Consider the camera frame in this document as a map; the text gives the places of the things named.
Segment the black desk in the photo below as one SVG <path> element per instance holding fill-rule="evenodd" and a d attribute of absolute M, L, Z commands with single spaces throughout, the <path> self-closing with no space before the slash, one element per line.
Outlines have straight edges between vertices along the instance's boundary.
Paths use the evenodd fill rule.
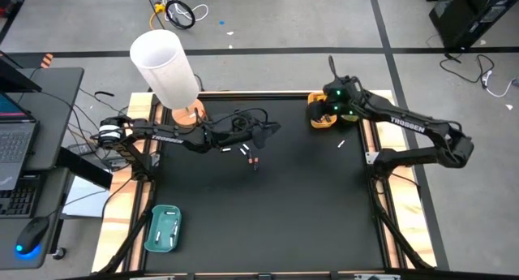
<path fill-rule="evenodd" d="M 33 154 L 28 157 L 25 169 L 41 173 L 39 200 L 33 215 L 47 216 L 49 227 L 35 251 L 19 255 L 15 250 L 16 240 L 22 229 L 30 222 L 28 218 L 0 219 L 0 270 L 38 269 L 45 258 L 58 249 L 61 228 L 60 215 L 74 175 L 66 162 L 60 162 L 62 140 L 66 125 L 79 91 L 84 69 L 51 68 L 33 73 L 23 69 L 42 88 L 40 93 L 26 93 L 21 106 L 39 121 Z"/>

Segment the white shade wooden base lamp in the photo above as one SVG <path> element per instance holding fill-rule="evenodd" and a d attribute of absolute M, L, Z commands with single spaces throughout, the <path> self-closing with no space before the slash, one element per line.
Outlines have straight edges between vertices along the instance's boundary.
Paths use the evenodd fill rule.
<path fill-rule="evenodd" d="M 130 58 L 179 127 L 193 128 L 205 117 L 199 99 L 201 85 L 174 32 L 157 29 L 143 33 L 132 42 Z"/>

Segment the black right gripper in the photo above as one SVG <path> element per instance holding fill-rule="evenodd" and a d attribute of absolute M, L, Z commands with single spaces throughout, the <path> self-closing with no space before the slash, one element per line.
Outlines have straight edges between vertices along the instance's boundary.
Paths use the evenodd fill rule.
<path fill-rule="evenodd" d="M 311 119 L 319 121 L 324 115 L 346 114 L 353 111 L 352 102 L 359 95 L 360 88 L 357 80 L 350 77 L 336 77 L 334 81 L 323 87 L 325 101 L 315 101 L 310 104 Z"/>

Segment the black keyboard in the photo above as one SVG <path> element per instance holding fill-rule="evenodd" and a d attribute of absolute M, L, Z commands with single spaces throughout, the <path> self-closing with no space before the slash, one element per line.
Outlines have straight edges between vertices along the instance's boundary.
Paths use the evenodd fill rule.
<path fill-rule="evenodd" d="M 0 218 L 31 218 L 39 194 L 40 188 L 36 185 L 0 191 Z"/>

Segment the black computer mouse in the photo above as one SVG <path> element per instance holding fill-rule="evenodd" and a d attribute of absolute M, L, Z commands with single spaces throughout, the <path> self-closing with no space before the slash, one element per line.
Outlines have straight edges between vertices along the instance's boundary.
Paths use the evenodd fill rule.
<path fill-rule="evenodd" d="M 21 259 L 32 259 L 41 252 L 41 241 L 48 230 L 47 217 L 33 218 L 19 233 L 15 243 L 15 254 Z"/>

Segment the grey laptop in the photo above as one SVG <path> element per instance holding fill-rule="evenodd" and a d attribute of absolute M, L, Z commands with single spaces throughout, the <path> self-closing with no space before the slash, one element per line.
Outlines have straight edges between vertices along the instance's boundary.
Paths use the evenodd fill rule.
<path fill-rule="evenodd" d="M 5 93 L 0 93 L 0 191 L 15 188 L 37 127 L 35 118 Z"/>

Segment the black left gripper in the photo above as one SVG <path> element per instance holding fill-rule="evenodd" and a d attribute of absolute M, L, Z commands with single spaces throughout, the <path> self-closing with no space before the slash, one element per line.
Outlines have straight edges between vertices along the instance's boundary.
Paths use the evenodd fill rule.
<path fill-rule="evenodd" d="M 250 114 L 239 114 L 230 122 L 230 129 L 217 131 L 217 145 L 224 147 L 251 141 L 262 149 L 267 138 L 281 129 L 278 122 L 262 121 Z"/>

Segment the yellow plastic bin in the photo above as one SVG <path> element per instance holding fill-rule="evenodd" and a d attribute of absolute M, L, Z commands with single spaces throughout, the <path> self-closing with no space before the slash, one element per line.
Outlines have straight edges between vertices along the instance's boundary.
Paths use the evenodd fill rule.
<path fill-rule="evenodd" d="M 336 115 L 329 115 L 331 118 L 331 122 L 327 123 L 326 121 L 321 122 L 321 119 L 319 121 L 315 121 L 314 119 L 311 119 L 311 113 L 310 113 L 310 104 L 315 101 L 325 101 L 327 97 L 322 92 L 311 92 L 307 96 L 307 117 L 310 120 L 310 124 L 315 129 L 324 129 L 324 128 L 330 128 L 336 121 L 337 116 Z"/>

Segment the teal plastic bin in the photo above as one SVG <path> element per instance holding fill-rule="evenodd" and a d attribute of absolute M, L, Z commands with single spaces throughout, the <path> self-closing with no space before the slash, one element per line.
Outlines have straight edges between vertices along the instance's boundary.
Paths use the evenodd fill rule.
<path fill-rule="evenodd" d="M 176 215 L 167 215 L 165 212 L 175 212 Z M 178 232 L 174 235 L 174 246 L 170 247 L 169 237 L 173 234 L 175 222 L 178 222 Z M 149 227 L 148 238 L 144 243 L 144 247 L 148 252 L 167 253 L 173 251 L 178 243 L 180 226 L 182 223 L 182 213 L 177 206 L 174 205 L 156 205 L 152 209 L 152 222 Z M 155 243 L 157 232 L 161 232 L 158 243 Z"/>

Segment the black monitor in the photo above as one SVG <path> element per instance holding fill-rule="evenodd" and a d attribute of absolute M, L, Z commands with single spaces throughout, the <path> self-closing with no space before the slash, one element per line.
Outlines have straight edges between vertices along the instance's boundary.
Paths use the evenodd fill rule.
<path fill-rule="evenodd" d="M 38 93 L 41 87 L 18 71 L 20 65 L 0 50 L 0 92 Z"/>

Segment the black computer tower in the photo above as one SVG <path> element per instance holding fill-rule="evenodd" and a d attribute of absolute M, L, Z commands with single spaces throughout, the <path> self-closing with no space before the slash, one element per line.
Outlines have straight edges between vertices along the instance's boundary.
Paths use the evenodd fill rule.
<path fill-rule="evenodd" d="M 476 43 L 519 0 L 438 0 L 429 17 L 446 49 Z"/>

